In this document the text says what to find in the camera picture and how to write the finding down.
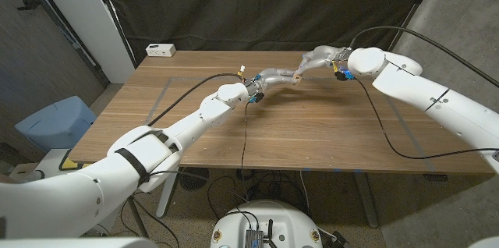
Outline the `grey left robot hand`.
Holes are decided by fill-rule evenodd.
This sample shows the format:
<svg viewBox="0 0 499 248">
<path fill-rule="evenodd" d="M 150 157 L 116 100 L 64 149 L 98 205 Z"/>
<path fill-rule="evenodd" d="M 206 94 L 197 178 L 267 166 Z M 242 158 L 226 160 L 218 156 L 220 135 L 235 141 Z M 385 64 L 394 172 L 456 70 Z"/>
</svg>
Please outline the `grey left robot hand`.
<svg viewBox="0 0 499 248">
<path fill-rule="evenodd" d="M 301 76 L 293 70 L 269 68 L 261 71 L 254 78 L 247 80 L 244 85 L 249 97 L 252 98 L 275 85 L 282 83 L 297 84 L 300 80 Z"/>
</svg>

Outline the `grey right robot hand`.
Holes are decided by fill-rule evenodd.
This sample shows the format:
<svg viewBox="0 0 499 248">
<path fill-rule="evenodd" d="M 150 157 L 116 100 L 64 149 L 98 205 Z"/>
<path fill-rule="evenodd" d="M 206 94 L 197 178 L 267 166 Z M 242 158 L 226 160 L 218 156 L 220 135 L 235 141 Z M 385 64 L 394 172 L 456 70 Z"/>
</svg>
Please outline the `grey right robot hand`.
<svg viewBox="0 0 499 248">
<path fill-rule="evenodd" d="M 320 67 L 333 67 L 338 69 L 339 64 L 348 61 L 348 57 L 352 53 L 350 47 L 335 48 L 328 45 L 320 45 L 312 51 L 303 54 L 303 59 L 299 64 L 299 68 L 295 71 L 294 77 L 302 77 L 305 72 L 310 69 Z"/>
</svg>

